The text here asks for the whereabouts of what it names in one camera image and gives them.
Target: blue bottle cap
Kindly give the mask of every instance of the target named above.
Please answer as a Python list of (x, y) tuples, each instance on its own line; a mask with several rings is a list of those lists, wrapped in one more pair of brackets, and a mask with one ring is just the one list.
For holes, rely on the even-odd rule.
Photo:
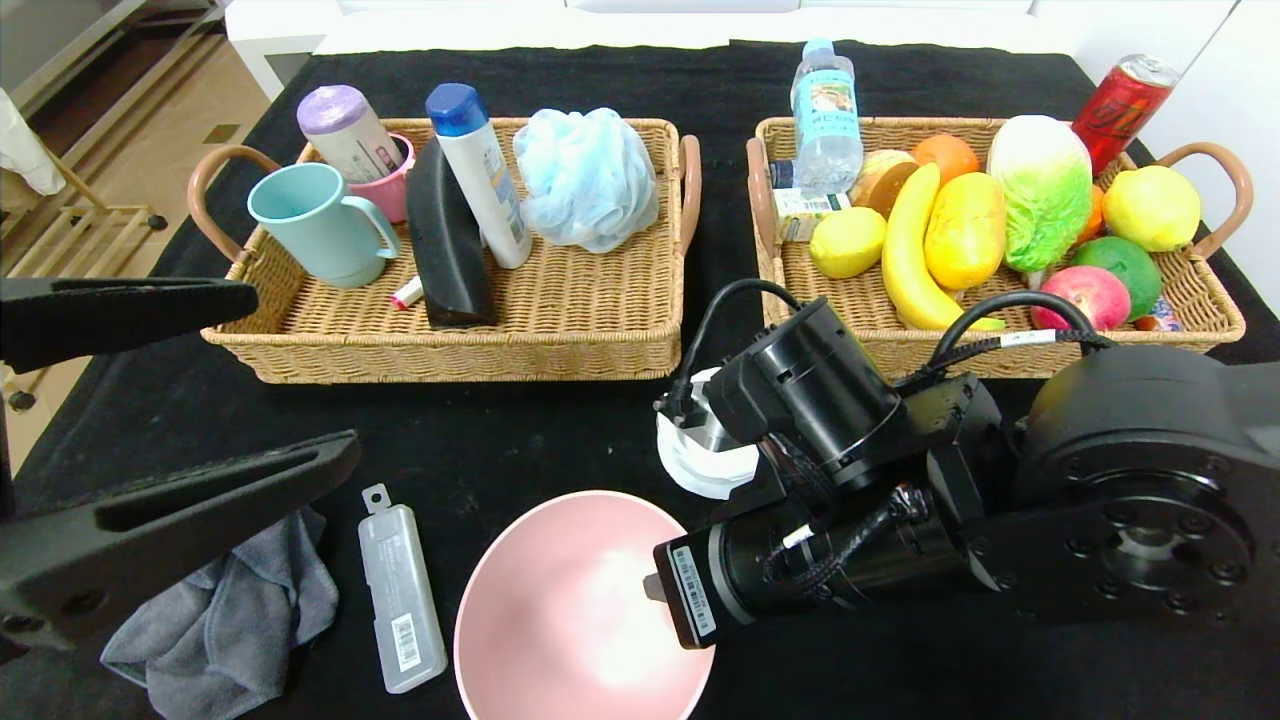
[(814, 53), (822, 53), (822, 51), (827, 51), (827, 53), (831, 53), (832, 55), (835, 55), (836, 54), (836, 47), (826, 37), (815, 37), (815, 38), (810, 40), (809, 42), (804, 44), (804, 51), (801, 53), (801, 56), (803, 58), (808, 58), (809, 55), (813, 55)]
[(461, 82), (443, 82), (426, 96), (426, 114), (435, 126), (435, 135), (460, 137), (472, 133), (489, 122), (489, 113), (476, 88)]

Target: orange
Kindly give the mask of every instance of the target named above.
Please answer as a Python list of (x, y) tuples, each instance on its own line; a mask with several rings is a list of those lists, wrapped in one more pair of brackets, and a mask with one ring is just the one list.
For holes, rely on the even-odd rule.
[(1093, 186), (1093, 191), (1089, 195), (1089, 201), (1093, 202), (1093, 206), (1089, 209), (1089, 219), (1085, 220), (1084, 229), (1080, 231), (1071, 247), (1093, 240), (1102, 231), (1102, 188)]
[(978, 172), (978, 155), (969, 143), (945, 132), (922, 140), (911, 150), (911, 158), (920, 165), (937, 163), (942, 172), (942, 184), (965, 173)]

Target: basket handle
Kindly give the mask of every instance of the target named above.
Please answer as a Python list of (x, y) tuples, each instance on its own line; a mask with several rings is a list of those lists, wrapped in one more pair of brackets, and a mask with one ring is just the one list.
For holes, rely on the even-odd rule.
[(680, 167), (685, 177), (685, 202), (680, 213), (680, 255), (689, 254), (689, 243), (698, 229), (698, 217), (703, 211), (703, 149), (698, 138), (686, 135), (680, 138)]
[(769, 260), (777, 260), (777, 213), (773, 209), (773, 193), (769, 191), (769, 161), (764, 154), (764, 143), (753, 137), (746, 141), (746, 195), (751, 201), (751, 217), (755, 218), (756, 247)]
[(1231, 184), (1235, 186), (1235, 208), (1231, 209), (1231, 214), (1226, 217), (1226, 220), (1222, 220), (1222, 224), (1219, 225), (1217, 229), (1208, 233), (1204, 240), (1197, 242), (1196, 246), (1192, 247), (1192, 251), (1201, 258), (1208, 258), (1210, 255), (1217, 252), (1217, 249), (1222, 247), (1226, 238), (1231, 237), (1231, 233), (1239, 229), (1240, 223), (1249, 217), (1249, 210), (1253, 209), (1253, 178), (1249, 177), (1249, 170), (1244, 168), (1244, 163), (1235, 156), (1235, 152), (1231, 152), (1216, 142), (1192, 142), (1189, 145), (1183, 145), (1178, 150), (1174, 150), (1169, 155), (1156, 160), (1156, 164), (1169, 168), (1183, 158), (1196, 154), (1208, 155), (1210, 158), (1217, 160), (1217, 164), (1222, 165), (1222, 170), (1226, 172), (1226, 177), (1231, 179)]
[(205, 233), (205, 237), (214, 243), (214, 247), (220, 250), (228, 260), (237, 263), (241, 260), (243, 249), (223, 232), (223, 228), (218, 227), (212, 215), (209, 214), (209, 208), (205, 205), (205, 191), (209, 190), (209, 181), (232, 158), (248, 158), (269, 173), (279, 170), (280, 164), (252, 147), (224, 145), (205, 155), (196, 164), (196, 169), (191, 172), (191, 181), (187, 182), (187, 210), (191, 213), (191, 219), (196, 222), (200, 232)]

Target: black table cloth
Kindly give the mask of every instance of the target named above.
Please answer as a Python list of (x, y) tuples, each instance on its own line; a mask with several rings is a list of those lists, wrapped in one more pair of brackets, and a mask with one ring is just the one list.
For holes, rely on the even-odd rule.
[[(852, 42), (837, 50), (854, 60), (864, 115), (1070, 118), (1092, 91), (1075, 63), (1060, 55)], [(479, 88), (493, 115), (605, 105), (623, 117), (669, 119), (703, 141), (703, 213), (686, 265), (687, 341), (718, 287), (755, 274), (742, 145), (759, 119), (787, 113), (799, 59), (799, 45), (744, 42), (703, 51), (321, 56), (307, 63), (247, 143), (292, 161), (303, 143), (294, 106), (314, 87), (339, 82), (360, 87), (384, 118), (421, 117), (436, 83), (461, 81)], [(1139, 159), (1147, 158), (1139, 152)], [(250, 234), (244, 197), (260, 177), (256, 168), (232, 167), (209, 195), (233, 237)], [(1213, 266), (1249, 323), (1244, 341), (1215, 355), (1231, 363), (1280, 357), (1275, 318), (1229, 259), (1220, 254)], [(227, 261), (189, 220), (156, 268), (164, 275), (225, 270)], [(744, 347), (759, 323), (755, 297), (735, 300), (709, 337), (707, 363)], [(1037, 387), (993, 384), (1011, 410), (1024, 407)], [(471, 569), (529, 507), (570, 491), (613, 488), (657, 502), (686, 527), (705, 519), (713, 503), (678, 489), (654, 451), (650, 402), (663, 388), (663, 382), (266, 386), (229, 352), (192, 334), (96, 359), (23, 466), (17, 493), (29, 511), (131, 478), (358, 429), (364, 460), (315, 505), (329, 519), (320, 552), (342, 592), (338, 619), (293, 655), (287, 696), (252, 716), (460, 719), (452, 667), (404, 696), (383, 691), (355, 534), (365, 515), (360, 489), (385, 483), (417, 512), (452, 647)], [(97, 666), (101, 643), (69, 655), (37, 650), (0, 669), (0, 715), (148, 716), (141, 689)], [(1277, 669), (1276, 628), (1036, 629), (991, 598), (945, 600), (758, 625), (718, 647), (694, 717), (1271, 719), (1280, 716)]]

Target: lime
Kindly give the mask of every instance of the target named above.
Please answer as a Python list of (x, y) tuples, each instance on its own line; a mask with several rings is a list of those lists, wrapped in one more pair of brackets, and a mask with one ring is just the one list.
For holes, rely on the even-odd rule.
[(1147, 251), (1123, 237), (1107, 236), (1091, 240), (1075, 251), (1071, 265), (1092, 265), (1110, 270), (1129, 288), (1129, 319), (1133, 322), (1156, 305), (1164, 281), (1160, 268)]

